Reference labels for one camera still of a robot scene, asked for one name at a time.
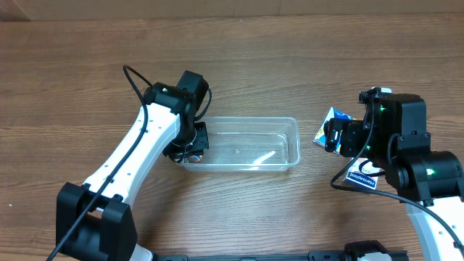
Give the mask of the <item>orange tube white cap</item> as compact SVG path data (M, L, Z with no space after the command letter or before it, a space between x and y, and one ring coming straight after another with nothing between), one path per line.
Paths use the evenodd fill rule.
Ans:
M191 155L188 158L188 161L193 162L193 163L201 162L202 161L202 155Z

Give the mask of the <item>blue yellow VapoDrops box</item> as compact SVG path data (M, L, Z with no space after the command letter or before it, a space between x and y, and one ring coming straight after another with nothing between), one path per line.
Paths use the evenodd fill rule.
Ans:
M331 107L312 141L323 147L329 144L329 148L333 149L333 153L340 154L341 132L345 120L354 120L354 118Z

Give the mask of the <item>white blue Hansaplast box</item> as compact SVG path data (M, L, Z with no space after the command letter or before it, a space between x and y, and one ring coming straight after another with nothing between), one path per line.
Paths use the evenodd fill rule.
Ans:
M378 183L379 173L383 170L374 167L373 163L366 158L359 158L345 172L342 182L355 187L375 190Z

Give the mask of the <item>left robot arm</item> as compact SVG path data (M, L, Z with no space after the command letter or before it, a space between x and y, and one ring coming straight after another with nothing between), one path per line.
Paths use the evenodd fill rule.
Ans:
M160 155L181 163L208 149L201 106L212 92L204 77L185 71L176 86L149 83L137 91L139 114L105 163L78 186L66 183L57 195L56 246L77 260L157 260L138 243L133 203Z

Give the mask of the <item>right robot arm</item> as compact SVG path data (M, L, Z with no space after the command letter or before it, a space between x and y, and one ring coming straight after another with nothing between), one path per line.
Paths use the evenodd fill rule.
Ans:
M365 158L395 193L336 184L332 188L385 196L405 204L425 260L463 259L463 165L449 151L431 149L425 101L372 87L359 94L361 120L331 118L323 125L325 149L355 163Z

